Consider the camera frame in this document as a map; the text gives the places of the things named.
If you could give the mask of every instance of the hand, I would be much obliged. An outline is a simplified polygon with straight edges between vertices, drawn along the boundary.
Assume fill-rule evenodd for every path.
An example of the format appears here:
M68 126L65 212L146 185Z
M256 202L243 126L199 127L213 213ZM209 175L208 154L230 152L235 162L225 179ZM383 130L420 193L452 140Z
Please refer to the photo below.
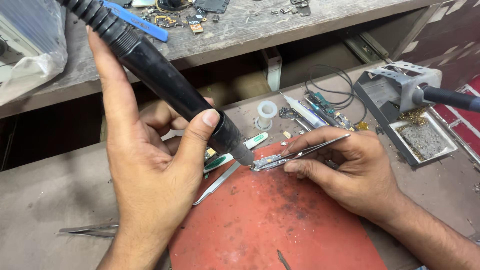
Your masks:
M397 187L387 153L375 133L321 127L299 137L282 156L347 133L350 137L312 153L311 159L286 163L284 170L309 177L350 212L375 223L386 221L400 211L398 206L405 196ZM340 167L335 171L324 164L326 160Z
M98 34L88 31L102 83L108 162L120 213L119 230L99 268L149 268L192 207L219 114L206 110L188 123L164 101L139 113L123 67ZM162 141L170 129L185 129L184 136Z

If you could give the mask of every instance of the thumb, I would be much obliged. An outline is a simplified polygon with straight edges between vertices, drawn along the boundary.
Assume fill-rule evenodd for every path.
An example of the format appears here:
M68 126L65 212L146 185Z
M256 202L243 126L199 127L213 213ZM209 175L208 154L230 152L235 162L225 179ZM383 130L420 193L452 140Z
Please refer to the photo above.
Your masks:
M219 120L220 115L215 109L197 114L183 133L174 163L189 168L203 168L207 141Z
M318 160L312 159L289 161L283 166L283 170L305 175L324 190L334 188L345 177L342 173L329 168Z

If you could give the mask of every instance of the left hand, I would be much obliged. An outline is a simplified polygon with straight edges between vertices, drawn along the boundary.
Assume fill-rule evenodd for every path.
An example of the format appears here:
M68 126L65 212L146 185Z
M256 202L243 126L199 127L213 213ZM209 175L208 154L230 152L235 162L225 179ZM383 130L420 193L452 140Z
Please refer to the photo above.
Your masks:
M192 207L219 114L205 110L188 123L164 101L139 113L122 65L97 33L88 32L102 83L108 162L120 213L119 230L99 268L150 268ZM170 129L185 132L162 141Z

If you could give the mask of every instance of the soldering iron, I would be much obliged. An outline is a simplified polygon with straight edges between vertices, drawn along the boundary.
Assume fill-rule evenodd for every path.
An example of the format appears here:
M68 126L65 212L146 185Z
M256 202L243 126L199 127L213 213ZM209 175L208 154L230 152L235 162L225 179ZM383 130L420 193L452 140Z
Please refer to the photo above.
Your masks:
M148 41L138 35L98 0L56 0L78 16L110 47L119 62L187 121L212 106ZM252 166L253 153L242 143L240 130L221 110L220 121L208 145L217 153L230 153L241 165Z

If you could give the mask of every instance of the red silicone mat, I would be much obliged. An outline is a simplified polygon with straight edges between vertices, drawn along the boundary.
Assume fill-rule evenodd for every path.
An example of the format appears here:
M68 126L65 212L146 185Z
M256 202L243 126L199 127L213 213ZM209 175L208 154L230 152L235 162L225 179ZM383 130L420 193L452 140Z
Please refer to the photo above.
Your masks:
M255 159L284 148L260 148ZM199 195L231 164L212 171ZM169 249L174 270L284 270L277 250L292 270L386 269L356 215L283 167L251 172L240 166L193 207Z

